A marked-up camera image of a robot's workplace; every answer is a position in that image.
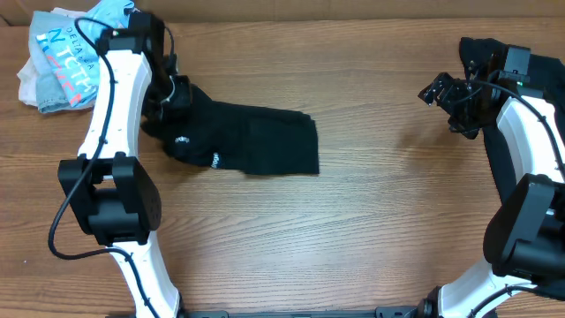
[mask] black joint housing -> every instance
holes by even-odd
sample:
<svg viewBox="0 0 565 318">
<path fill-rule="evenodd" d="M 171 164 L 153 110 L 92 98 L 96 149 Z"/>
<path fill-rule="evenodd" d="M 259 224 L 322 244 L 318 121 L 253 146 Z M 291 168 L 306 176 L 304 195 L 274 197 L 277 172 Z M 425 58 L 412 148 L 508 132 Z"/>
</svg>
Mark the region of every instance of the black joint housing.
<svg viewBox="0 0 565 318">
<path fill-rule="evenodd" d="M 63 160 L 58 178 L 69 195 L 88 165 L 83 156 Z M 114 188 L 96 188 L 104 176 L 112 176 Z M 137 241 L 147 243 L 150 231 L 161 223 L 159 192 L 137 157 L 118 153 L 113 159 L 96 160 L 87 178 L 79 183 L 72 196 L 71 208 L 86 234 L 94 235 L 100 245 Z"/>
<path fill-rule="evenodd" d="M 150 94 L 155 99 L 162 99 L 172 92 L 163 62 L 164 32 L 165 24 L 154 14 L 133 12 L 127 28 L 103 30 L 96 45 L 104 55 L 118 49 L 130 49 L 136 54 L 143 52 L 153 73 Z"/>
<path fill-rule="evenodd" d="M 522 177 L 486 228 L 483 253 L 495 275 L 535 284 L 565 278 L 560 193 L 561 186 L 548 176 Z"/>
</svg>

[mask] black motor joint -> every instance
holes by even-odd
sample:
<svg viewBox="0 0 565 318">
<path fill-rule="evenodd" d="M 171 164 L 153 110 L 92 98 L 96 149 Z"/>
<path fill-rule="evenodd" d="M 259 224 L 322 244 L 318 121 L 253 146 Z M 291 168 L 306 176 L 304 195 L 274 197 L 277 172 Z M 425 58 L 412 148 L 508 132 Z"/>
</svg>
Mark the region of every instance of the black motor joint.
<svg viewBox="0 0 565 318">
<path fill-rule="evenodd" d="M 484 64 L 470 61 L 464 69 L 465 79 L 440 73 L 418 97 L 430 106 L 436 102 L 449 114 L 449 130 L 472 140 L 481 128 L 496 123 L 508 97 L 498 89 L 475 84 L 473 80 L 496 83 L 521 95 L 541 97 L 543 90 L 526 85 L 530 82 L 529 62 L 530 49 L 508 45 L 503 51 L 492 54 Z"/>
<path fill-rule="evenodd" d="M 177 74 L 177 55 L 172 51 L 164 55 L 165 29 L 162 20 L 155 15 L 134 12 L 128 28 L 104 30 L 96 43 L 102 54 L 112 49 L 144 53 L 152 70 L 142 109 L 148 120 L 181 117 L 192 101 L 188 77 Z"/>
</svg>

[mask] black clamp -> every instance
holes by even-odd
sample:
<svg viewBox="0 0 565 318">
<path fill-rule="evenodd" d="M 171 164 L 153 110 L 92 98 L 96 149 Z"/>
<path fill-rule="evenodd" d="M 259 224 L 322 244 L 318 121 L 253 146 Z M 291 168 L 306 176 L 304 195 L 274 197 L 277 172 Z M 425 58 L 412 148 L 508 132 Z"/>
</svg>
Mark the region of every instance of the black clamp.
<svg viewBox="0 0 565 318">
<path fill-rule="evenodd" d="M 68 196 L 89 160 L 81 156 L 63 160 L 58 178 Z M 96 188 L 104 176 L 112 176 L 114 188 Z M 157 187 L 137 157 L 117 153 L 113 159 L 96 160 L 92 172 L 71 197 L 71 207 L 80 228 L 94 235 L 98 244 L 147 243 L 150 231 L 161 223 L 161 199 Z"/>
<path fill-rule="evenodd" d="M 163 55 L 164 31 L 164 23 L 155 15 L 134 12 L 127 28 L 104 30 L 96 42 L 101 54 L 113 49 L 130 49 L 135 54 L 145 55 L 152 79 L 142 114 L 149 120 L 180 117 L 192 101 L 188 77 L 177 74 L 177 56 Z"/>
<path fill-rule="evenodd" d="M 530 64 L 530 49 L 508 45 L 496 52 L 488 65 L 474 64 L 465 69 L 466 79 L 454 79 L 446 72 L 440 73 L 424 88 L 418 97 L 432 105 L 436 102 L 449 114 L 449 130 L 475 139 L 482 127 L 494 125 L 508 95 L 500 89 L 472 85 L 473 79 L 496 83 L 520 95 L 542 98 L 544 91 L 525 85 Z"/>
</svg>

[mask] white cloth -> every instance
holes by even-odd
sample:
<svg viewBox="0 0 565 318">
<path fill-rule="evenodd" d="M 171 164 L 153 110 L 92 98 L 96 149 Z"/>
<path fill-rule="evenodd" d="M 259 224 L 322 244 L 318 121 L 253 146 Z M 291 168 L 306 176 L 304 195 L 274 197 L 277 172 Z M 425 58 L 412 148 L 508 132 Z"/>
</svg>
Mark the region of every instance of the white cloth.
<svg viewBox="0 0 565 318">
<path fill-rule="evenodd" d="M 18 98 L 26 105 L 31 105 L 37 107 L 37 94 L 35 93 L 35 82 L 39 73 L 35 69 L 34 62 L 31 58 L 27 59 L 27 63 L 24 67 L 19 70 L 19 91 Z"/>
</svg>

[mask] wood grain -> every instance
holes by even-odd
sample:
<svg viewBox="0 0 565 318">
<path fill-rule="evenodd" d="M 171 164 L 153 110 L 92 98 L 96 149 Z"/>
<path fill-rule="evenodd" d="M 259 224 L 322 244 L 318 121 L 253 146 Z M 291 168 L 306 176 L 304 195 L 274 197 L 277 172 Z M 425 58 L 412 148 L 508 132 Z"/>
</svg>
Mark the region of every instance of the wood grain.
<svg viewBox="0 0 565 318">
<path fill-rule="evenodd" d="M 0 14 L 28 26 L 34 11 L 88 11 L 97 0 L 2 0 Z M 136 0 L 168 22 L 258 22 L 346 19 L 563 17 L 557 0 Z"/>
<path fill-rule="evenodd" d="M 461 36 L 564 58 L 565 19 L 427 19 L 171 25 L 182 73 L 219 101 L 309 113 L 318 177 L 250 178 L 169 159 L 140 134 L 161 192 L 162 253 L 191 310 L 371 309 L 418 303 L 481 257 L 500 206 L 481 138 L 449 134 L 417 93 L 462 75 Z M 60 261 L 47 232 L 90 112 L 40 115 L 18 102 L 27 28 L 0 28 L 0 317 L 131 312 L 108 256 Z M 57 245 L 95 248 L 69 210 Z M 557 317 L 521 295 L 501 317 Z"/>
</svg>

